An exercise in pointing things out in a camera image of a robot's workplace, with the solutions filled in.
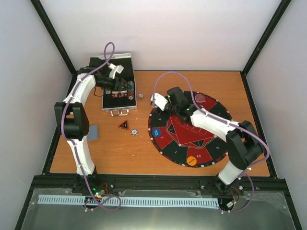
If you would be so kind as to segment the blue small blind button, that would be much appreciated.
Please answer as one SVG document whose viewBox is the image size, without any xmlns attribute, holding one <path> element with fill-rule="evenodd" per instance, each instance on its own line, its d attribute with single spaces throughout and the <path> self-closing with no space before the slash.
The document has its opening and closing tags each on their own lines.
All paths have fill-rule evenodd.
<svg viewBox="0 0 307 230">
<path fill-rule="evenodd" d="M 160 137 L 161 134 L 162 134 L 162 132 L 158 128 L 152 130 L 152 136 L 155 137 L 155 138 Z"/>
</svg>

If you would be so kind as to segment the clear dealer button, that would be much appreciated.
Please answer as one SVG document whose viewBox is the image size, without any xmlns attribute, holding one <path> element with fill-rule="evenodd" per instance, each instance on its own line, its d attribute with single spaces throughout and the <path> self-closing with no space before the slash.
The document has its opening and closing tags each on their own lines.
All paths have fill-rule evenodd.
<svg viewBox="0 0 307 230">
<path fill-rule="evenodd" d="M 198 93 L 195 95 L 195 101 L 198 103 L 203 103 L 205 102 L 205 96 L 203 94 Z"/>
</svg>

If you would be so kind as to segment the orange big blind button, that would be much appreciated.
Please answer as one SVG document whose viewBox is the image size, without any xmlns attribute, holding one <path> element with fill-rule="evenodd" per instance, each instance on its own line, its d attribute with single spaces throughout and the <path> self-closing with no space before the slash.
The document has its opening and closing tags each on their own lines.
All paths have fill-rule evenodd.
<svg viewBox="0 0 307 230">
<path fill-rule="evenodd" d="M 197 159 L 194 156 L 189 156 L 187 158 L 187 164 L 189 166 L 195 166 L 197 164 Z"/>
</svg>

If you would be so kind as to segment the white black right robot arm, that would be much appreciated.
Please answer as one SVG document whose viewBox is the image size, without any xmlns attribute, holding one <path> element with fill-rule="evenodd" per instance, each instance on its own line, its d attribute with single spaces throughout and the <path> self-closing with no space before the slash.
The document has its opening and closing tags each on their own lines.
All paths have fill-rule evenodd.
<svg viewBox="0 0 307 230">
<path fill-rule="evenodd" d="M 249 121 L 238 123 L 222 118 L 199 107 L 194 97 L 191 99 L 192 103 L 189 103 L 184 92 L 174 87 L 167 91 L 168 102 L 161 109 L 177 116 L 182 124 L 207 130 L 226 143 L 229 162 L 218 173 L 215 181 L 216 190 L 225 193 L 244 171 L 255 164 L 261 154 L 269 155 L 269 151 Z"/>
</svg>

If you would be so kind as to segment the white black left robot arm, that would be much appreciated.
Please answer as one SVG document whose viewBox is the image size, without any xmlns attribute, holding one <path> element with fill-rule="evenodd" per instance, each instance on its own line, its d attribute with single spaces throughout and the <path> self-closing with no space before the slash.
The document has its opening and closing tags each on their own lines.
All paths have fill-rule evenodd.
<svg viewBox="0 0 307 230">
<path fill-rule="evenodd" d="M 99 67 L 80 69 L 68 96 L 54 105 L 57 128 L 72 150 L 79 175 L 88 176 L 95 171 L 87 140 L 90 125 L 84 108 L 86 100 L 95 87 L 126 90 L 126 81 L 117 76 L 123 69 L 122 65 L 112 64 L 109 59 Z"/>
</svg>

